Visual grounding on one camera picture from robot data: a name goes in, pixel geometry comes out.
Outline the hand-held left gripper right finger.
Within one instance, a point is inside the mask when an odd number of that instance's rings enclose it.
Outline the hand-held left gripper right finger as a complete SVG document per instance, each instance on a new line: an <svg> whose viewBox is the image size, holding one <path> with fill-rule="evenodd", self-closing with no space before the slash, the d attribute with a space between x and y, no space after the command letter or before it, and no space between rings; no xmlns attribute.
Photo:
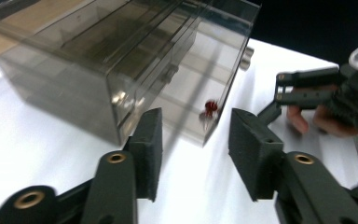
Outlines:
<svg viewBox="0 0 358 224"><path fill-rule="evenodd" d="M254 114L231 110L228 154L253 201L275 201L281 224L358 224L358 202L314 156L283 151Z"/></svg>

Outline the small red object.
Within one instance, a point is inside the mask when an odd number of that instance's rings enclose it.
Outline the small red object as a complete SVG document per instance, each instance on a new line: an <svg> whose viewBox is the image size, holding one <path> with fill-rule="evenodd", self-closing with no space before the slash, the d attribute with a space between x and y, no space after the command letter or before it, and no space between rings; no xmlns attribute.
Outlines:
<svg viewBox="0 0 358 224"><path fill-rule="evenodd" d="M201 111L199 115L199 121L203 124L212 122L217 118L218 111L219 111L218 102L216 100L208 100L204 104L204 109Z"/></svg>

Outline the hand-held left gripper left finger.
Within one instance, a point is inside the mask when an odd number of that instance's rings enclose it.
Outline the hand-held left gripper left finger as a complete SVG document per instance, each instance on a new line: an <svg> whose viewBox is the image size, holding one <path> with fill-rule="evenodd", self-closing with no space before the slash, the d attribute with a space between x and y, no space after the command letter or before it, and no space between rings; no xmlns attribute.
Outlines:
<svg viewBox="0 0 358 224"><path fill-rule="evenodd" d="M143 113L125 147L100 158L80 224L137 224L137 201L155 201L162 161L162 110Z"/></svg>

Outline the smoky clear plastic drawer organizer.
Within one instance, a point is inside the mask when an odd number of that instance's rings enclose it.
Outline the smoky clear plastic drawer organizer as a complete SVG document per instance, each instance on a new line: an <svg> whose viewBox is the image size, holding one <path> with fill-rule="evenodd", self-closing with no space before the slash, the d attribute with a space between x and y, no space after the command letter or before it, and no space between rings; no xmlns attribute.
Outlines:
<svg viewBox="0 0 358 224"><path fill-rule="evenodd" d="M193 57L209 0L6 0L0 67L20 97L122 144Z"/></svg>

